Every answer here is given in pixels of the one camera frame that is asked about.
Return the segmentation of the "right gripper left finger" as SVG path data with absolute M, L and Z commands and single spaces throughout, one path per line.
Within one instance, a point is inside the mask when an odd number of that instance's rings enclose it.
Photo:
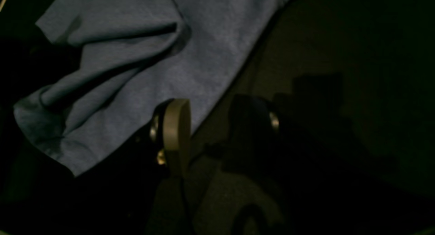
M 177 196 L 185 210 L 184 180 L 191 144 L 191 106 L 185 98 L 169 99 L 133 135 L 135 157 L 129 166 L 129 234 L 141 235 L 163 180 L 178 182 Z

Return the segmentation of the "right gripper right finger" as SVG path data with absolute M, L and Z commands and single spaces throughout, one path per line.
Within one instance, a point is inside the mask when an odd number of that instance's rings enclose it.
M 434 200 L 403 191 L 332 154 L 267 100 L 237 94 L 223 170 L 278 204 L 292 235 L 433 235 Z

